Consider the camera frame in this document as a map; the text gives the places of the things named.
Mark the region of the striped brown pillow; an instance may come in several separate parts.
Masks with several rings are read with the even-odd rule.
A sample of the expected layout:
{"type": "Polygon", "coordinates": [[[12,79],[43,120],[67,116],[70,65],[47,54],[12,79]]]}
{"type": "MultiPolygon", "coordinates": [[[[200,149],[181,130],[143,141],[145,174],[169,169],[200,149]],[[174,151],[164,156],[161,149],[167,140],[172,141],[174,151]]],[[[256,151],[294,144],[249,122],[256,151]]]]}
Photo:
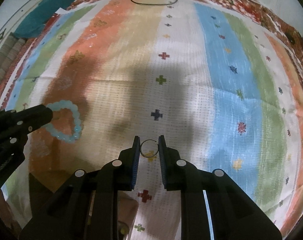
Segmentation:
{"type": "Polygon", "coordinates": [[[0,84],[25,43],[26,39],[10,34],[0,46],[0,84]]]}

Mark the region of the teal quilted blanket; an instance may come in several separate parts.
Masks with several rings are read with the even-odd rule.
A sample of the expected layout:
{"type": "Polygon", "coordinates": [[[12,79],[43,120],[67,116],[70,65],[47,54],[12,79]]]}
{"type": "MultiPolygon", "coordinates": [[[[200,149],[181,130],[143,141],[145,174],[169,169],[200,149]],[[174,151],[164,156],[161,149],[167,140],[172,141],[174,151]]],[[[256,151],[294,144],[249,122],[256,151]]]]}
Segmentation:
{"type": "Polygon", "coordinates": [[[44,30],[47,22],[60,8],[66,9],[74,0],[42,0],[13,32],[16,38],[35,38],[44,30]]]}

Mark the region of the small black object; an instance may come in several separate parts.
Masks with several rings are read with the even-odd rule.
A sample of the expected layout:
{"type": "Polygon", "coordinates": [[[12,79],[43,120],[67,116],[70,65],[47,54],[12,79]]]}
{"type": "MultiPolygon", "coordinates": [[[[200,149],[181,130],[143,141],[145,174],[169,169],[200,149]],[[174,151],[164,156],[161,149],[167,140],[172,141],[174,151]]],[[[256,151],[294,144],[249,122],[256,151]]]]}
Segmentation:
{"type": "Polygon", "coordinates": [[[289,42],[292,45],[295,45],[296,41],[295,41],[295,39],[293,38],[293,36],[289,32],[285,32],[285,36],[287,37],[287,39],[289,40],[289,42]]]}

